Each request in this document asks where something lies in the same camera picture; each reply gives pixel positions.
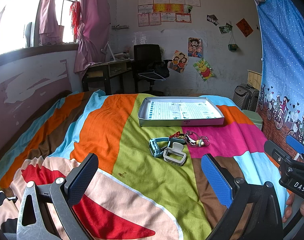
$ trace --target blue curtain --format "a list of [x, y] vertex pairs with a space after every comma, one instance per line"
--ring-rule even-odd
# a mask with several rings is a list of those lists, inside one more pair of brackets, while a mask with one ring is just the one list
[[285, 150], [292, 135], [304, 142], [304, 19], [291, 0], [255, 0], [263, 45], [257, 112], [263, 132]]

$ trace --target bedspread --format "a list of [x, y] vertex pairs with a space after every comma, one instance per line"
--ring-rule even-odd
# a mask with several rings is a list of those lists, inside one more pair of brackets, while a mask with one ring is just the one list
[[[72, 94], [35, 120], [10, 150], [0, 152], [0, 228], [16, 231], [28, 181], [42, 185], [65, 177], [88, 153], [98, 156], [99, 169], [73, 209], [97, 239], [205, 239], [226, 210], [201, 170], [207, 153], [248, 183], [271, 181], [283, 213], [288, 193], [264, 153], [266, 138], [230, 99], [207, 96], [225, 116], [220, 126], [140, 127], [138, 110], [148, 96], [105, 96], [100, 90]], [[177, 131], [195, 131], [210, 141], [207, 147], [185, 146], [187, 161], [181, 167], [154, 158], [148, 146], [151, 138]], [[233, 239], [242, 232], [250, 208]], [[51, 214], [67, 239], [57, 215]]]

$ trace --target pink curtain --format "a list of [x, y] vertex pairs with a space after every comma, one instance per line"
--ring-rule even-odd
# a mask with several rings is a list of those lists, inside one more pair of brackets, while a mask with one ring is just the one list
[[62, 42], [63, 27], [58, 26], [55, 12], [55, 0], [43, 0], [39, 34], [42, 45], [58, 44]]
[[89, 62], [104, 61], [101, 49], [110, 35], [110, 10], [107, 0], [79, 0], [81, 20], [78, 29], [79, 49], [74, 72], [83, 76]]

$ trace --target grid paper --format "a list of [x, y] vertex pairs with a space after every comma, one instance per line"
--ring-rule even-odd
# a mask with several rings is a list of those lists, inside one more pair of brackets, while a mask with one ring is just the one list
[[150, 101], [147, 103], [144, 115], [147, 120], [210, 119], [220, 117], [219, 112], [208, 101], [206, 103]]

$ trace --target trash can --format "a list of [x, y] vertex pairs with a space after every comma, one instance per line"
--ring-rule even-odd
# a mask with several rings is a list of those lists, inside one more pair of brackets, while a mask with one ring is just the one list
[[258, 113], [249, 110], [242, 110], [242, 112], [260, 129], [262, 130], [263, 120]]

